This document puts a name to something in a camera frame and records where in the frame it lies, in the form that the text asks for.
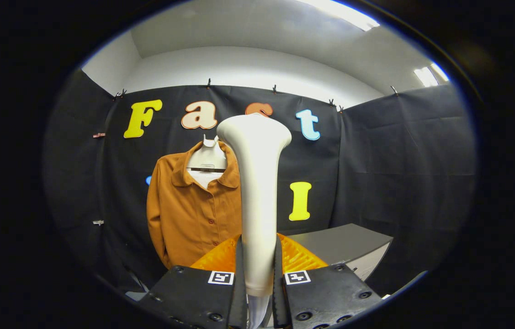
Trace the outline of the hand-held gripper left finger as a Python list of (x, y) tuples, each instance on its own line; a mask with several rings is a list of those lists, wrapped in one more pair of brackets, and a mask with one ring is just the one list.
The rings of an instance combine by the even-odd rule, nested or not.
[(223, 242), (195, 266), (172, 267), (138, 304), (162, 329), (245, 329), (241, 236)]

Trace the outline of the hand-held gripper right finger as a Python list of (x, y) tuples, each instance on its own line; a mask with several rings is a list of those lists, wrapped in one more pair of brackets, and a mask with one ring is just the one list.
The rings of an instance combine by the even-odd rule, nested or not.
[(274, 256), (276, 329), (341, 329), (374, 312), (383, 300), (346, 264), (327, 264), (278, 234)]

